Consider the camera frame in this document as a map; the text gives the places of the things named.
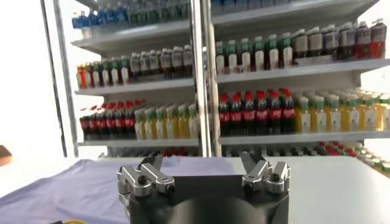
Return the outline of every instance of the metal gripper jaw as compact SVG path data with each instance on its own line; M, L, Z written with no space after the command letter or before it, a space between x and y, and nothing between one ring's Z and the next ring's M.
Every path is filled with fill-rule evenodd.
M273 168L266 160L259 160L256 164L248 152L241 152L240 157L247 172L243 175L243 189L246 194L260 189L273 194L289 191L291 168L286 162L277 162Z

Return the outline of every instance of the shelf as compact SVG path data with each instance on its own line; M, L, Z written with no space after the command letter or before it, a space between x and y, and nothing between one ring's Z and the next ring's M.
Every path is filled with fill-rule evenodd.
M167 139L167 140L97 140L78 143L78 146L109 146L109 147L181 147L198 146L198 139Z
M159 82L137 83L137 84L124 85L124 86L81 89L76 91L76 94L88 95L88 96L101 96L101 95L109 95L109 94L116 94L116 93L131 93L131 92L152 91L157 89L170 89L170 88L191 87L191 86L194 86L194 79L192 78L167 80L167 81L159 81Z
M104 54L124 48L138 47L138 45L164 43L167 38L163 37L169 37L169 40L182 39L182 36L178 36L178 34L188 34L189 32L190 24L187 20L114 30L100 37L73 41L72 44L98 54Z
M278 69L271 71L248 72L231 75L219 75L218 83L248 82L253 80L276 79L301 75L321 75L337 72L366 72L390 65L390 59L372 59L351 62L339 62L326 65L303 66L298 68Z
M293 1L284 5L216 16L213 23L218 28L240 24L247 26L249 23L275 27L293 21L299 23L308 19L318 21L327 18L354 21L376 2L378 0Z
M316 141L348 141L374 138L390 138L390 131L358 131L349 133L316 133L305 135L220 137L219 143L221 145L252 145Z

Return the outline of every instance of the white table surface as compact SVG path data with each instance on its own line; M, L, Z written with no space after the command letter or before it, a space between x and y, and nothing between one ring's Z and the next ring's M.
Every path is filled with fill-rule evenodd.
M357 159L346 156L267 159L272 164L286 161L291 167L291 223L390 223L390 179ZM236 173L245 173L239 158L226 160ZM0 197L39 178L55 175L76 161L56 159L44 163L23 162L0 167Z

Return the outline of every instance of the blue cloth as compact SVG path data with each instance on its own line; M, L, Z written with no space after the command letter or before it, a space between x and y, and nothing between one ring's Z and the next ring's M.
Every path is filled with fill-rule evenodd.
M118 200L116 171L125 161L80 160L53 177L43 178L0 198L0 224L48 224L79 219L91 224L126 224ZM231 175L223 158L172 157L161 170L172 176Z

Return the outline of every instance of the metal shelf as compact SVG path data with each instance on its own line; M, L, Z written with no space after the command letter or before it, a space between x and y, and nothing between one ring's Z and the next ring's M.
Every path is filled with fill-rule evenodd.
M220 137L221 145L278 144L316 141L347 141L373 138L390 138L390 131L358 131L340 133L315 133L304 135L267 135Z
M137 84L124 85L124 86L80 89L76 91L76 94L89 95L89 96L101 96L101 95L109 95L109 94L116 94L116 93L153 91L157 89L170 89L170 88L191 87L191 86L194 86L194 79L192 78L167 80L167 81L159 81L159 82L137 83Z
M359 72L382 68L390 65L390 59L372 59L351 62L339 62L326 65L303 66L298 68L278 69L272 71L248 72L240 74L219 75L218 83L248 82L262 79L276 79L301 75L321 75L337 72Z
M181 147L199 145L198 139L167 139L167 140L97 140L77 143L78 146L109 146L109 147Z

